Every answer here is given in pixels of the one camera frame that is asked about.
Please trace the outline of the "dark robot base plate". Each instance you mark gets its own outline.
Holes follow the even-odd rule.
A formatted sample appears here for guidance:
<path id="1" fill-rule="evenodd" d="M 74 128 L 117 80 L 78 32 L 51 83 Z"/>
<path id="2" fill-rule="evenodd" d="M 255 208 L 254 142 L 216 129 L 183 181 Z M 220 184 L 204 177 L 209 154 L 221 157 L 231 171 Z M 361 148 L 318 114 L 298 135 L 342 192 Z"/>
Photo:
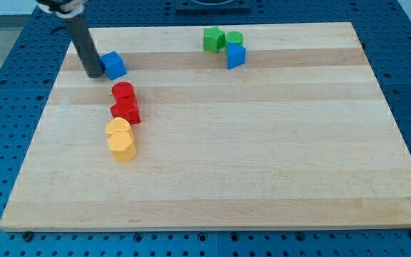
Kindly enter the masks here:
<path id="1" fill-rule="evenodd" d="M 175 0 L 177 12 L 250 11 L 251 0 Z"/>

